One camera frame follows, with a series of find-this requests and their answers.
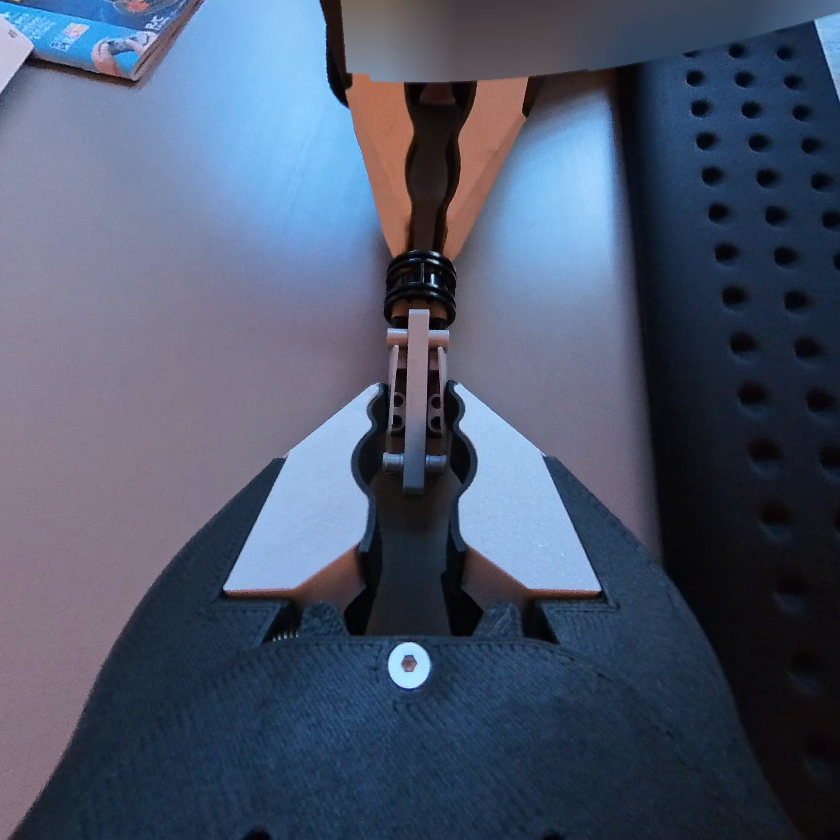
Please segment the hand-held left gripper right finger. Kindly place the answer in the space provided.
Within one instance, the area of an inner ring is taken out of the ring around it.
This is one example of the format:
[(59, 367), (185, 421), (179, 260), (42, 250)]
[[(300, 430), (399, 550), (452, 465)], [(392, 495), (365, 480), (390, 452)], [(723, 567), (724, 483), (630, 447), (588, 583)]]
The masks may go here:
[(498, 603), (587, 600), (602, 587), (543, 453), (462, 384), (448, 383), (448, 624), (472, 634)]

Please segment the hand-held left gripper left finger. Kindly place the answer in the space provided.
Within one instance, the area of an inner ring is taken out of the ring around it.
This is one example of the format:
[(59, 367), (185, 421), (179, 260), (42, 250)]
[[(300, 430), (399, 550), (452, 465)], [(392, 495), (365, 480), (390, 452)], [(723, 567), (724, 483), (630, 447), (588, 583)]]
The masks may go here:
[(364, 633), (382, 574), (370, 483), (382, 466), (386, 396), (371, 385), (290, 450), (226, 595), (329, 602), (352, 634)]

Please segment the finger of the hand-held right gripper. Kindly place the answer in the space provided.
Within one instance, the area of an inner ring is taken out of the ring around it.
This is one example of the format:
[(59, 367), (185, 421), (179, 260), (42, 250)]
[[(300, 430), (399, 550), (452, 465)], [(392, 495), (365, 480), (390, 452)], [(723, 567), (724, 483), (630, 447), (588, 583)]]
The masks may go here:
[(408, 250), (413, 203), (406, 161), (414, 126), (401, 82), (352, 75), (348, 89), (353, 128), (364, 157), (385, 242), (392, 256)]
[(434, 250), (458, 256), (526, 120), (526, 77), (434, 83)]

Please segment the grey toy brick assembly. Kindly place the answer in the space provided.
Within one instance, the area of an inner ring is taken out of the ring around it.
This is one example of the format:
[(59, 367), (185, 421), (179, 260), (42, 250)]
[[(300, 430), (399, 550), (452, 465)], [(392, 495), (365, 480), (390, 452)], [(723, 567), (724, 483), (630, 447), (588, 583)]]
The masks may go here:
[(447, 463), (445, 388), (455, 291), (455, 268), (435, 251), (405, 252), (386, 272), (389, 409), (382, 467), (402, 477), (407, 495), (422, 494), (427, 475), (442, 473)]

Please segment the black perforated panel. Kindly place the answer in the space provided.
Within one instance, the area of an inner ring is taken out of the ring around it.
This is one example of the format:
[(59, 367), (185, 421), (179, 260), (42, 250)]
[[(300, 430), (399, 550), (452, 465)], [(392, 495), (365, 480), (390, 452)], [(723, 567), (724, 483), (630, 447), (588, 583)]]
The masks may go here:
[(621, 72), (665, 566), (838, 838), (838, 102), (814, 24)]

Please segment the blue printed box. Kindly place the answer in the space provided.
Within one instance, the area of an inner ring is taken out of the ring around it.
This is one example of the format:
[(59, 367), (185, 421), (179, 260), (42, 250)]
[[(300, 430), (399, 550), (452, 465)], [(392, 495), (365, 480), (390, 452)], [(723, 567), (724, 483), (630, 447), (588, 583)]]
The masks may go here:
[(2, 2), (2, 16), (54, 64), (137, 81), (200, 1)]

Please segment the toy instruction booklet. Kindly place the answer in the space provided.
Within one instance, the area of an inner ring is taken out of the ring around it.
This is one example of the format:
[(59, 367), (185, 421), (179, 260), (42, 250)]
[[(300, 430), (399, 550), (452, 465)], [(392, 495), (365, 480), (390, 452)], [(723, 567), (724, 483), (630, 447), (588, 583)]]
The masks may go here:
[(0, 91), (4, 91), (33, 52), (34, 45), (4, 16), (1, 16), (0, 42)]

